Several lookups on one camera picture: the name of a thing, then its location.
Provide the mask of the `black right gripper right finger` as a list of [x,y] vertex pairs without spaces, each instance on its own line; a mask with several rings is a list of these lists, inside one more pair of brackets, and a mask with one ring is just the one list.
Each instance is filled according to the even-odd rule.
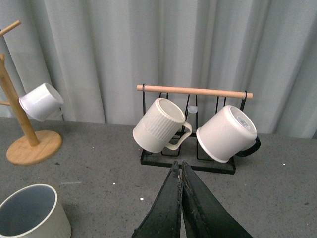
[[250,238],[187,162],[182,163],[182,208],[188,238]]

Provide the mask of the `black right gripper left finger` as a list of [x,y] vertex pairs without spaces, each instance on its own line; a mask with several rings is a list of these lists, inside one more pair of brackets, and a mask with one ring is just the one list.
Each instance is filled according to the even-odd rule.
[[179,164],[174,161],[146,217],[133,238],[179,238],[183,184]]

